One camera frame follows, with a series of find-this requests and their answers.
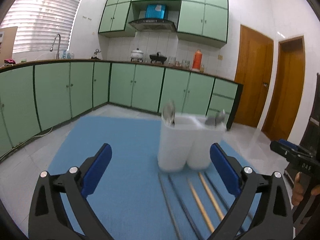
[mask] human hand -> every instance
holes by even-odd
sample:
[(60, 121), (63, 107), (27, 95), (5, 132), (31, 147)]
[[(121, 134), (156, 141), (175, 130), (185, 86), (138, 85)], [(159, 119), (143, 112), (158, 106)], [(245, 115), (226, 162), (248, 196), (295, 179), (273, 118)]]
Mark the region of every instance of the human hand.
[[(294, 186), (292, 190), (292, 198), (291, 198), (292, 205), (298, 206), (300, 202), (303, 200), (303, 195), (304, 195), (304, 189), (300, 184), (300, 172), (298, 172), (294, 180)], [(312, 189), (311, 195), (313, 196), (320, 195), (320, 185)]]

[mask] wooden countertop edge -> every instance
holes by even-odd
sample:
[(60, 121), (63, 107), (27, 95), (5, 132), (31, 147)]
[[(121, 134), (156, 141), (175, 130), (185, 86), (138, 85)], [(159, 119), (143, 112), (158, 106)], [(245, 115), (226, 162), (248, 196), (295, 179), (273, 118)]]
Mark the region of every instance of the wooden countertop edge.
[(201, 74), (201, 75), (205, 75), (205, 76), (209, 76), (209, 77), (219, 78), (219, 79), (222, 79), (222, 80), (225, 80), (225, 81), (228, 81), (228, 82), (232, 82), (232, 83), (235, 83), (235, 84), (238, 84), (238, 85), (242, 85), (240, 83), (234, 82), (233, 80), (227, 79), (227, 78), (224, 78), (224, 77), (211, 75), (209, 73), (199, 73), (199, 72), (195, 72), (195, 71), (192, 71), (192, 70), (182, 69), (182, 68), (168, 66), (168, 65), (151, 64), (151, 63), (147, 63), (147, 62), (112, 61), (112, 60), (97, 60), (97, 59), (82, 59), (82, 58), (28, 61), (28, 62), (25, 62), (25, 63), (18, 63), (18, 64), (14, 64), (14, 65), (10, 65), (10, 66), (1, 67), (0, 68), (0, 73), (8, 71), (8, 70), (12, 70), (12, 69), (21, 68), (21, 67), (27, 67), (27, 66), (33, 66), (33, 65), (41, 65), (41, 64), (51, 64), (51, 63), (63, 63), (63, 62), (110, 62), (110, 63), (126, 63), (126, 64), (138, 64), (138, 65), (150, 65), (150, 66), (166, 67), (166, 68), (171, 68), (171, 69), (176, 69), (176, 70), (187, 71), (187, 72), (191, 72), (191, 73), (197, 73), (197, 74)]

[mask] window blind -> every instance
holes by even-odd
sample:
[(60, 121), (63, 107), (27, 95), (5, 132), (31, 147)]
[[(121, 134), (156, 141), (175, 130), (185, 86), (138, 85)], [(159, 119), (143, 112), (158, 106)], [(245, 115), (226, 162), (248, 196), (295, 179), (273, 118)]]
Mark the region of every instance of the window blind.
[(0, 28), (18, 26), (13, 53), (49, 50), (57, 33), (60, 48), (67, 49), (79, 4), (80, 0), (16, 0)]

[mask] range hood vent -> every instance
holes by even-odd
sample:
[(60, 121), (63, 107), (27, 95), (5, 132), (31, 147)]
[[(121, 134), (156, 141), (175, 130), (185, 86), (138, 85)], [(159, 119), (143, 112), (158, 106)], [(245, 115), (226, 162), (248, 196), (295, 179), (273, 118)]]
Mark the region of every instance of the range hood vent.
[(158, 19), (144, 18), (129, 22), (129, 24), (140, 32), (175, 32), (176, 26), (174, 22)]

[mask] faucet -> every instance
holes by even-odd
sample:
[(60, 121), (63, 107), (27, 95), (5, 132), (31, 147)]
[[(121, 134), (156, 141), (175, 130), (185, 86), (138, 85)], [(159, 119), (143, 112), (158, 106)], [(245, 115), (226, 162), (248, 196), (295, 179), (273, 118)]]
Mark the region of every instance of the faucet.
[(50, 51), (53, 51), (53, 46), (54, 46), (54, 43), (56, 42), (56, 39), (57, 37), (59, 36), (59, 44), (58, 44), (58, 52), (57, 52), (57, 56), (56, 56), (56, 59), (59, 59), (59, 49), (60, 49), (60, 43), (61, 43), (61, 35), (60, 33), (58, 33), (55, 38), (54, 38), (54, 41), (53, 41), (53, 44), (52, 44), (52, 47), (50, 49)]

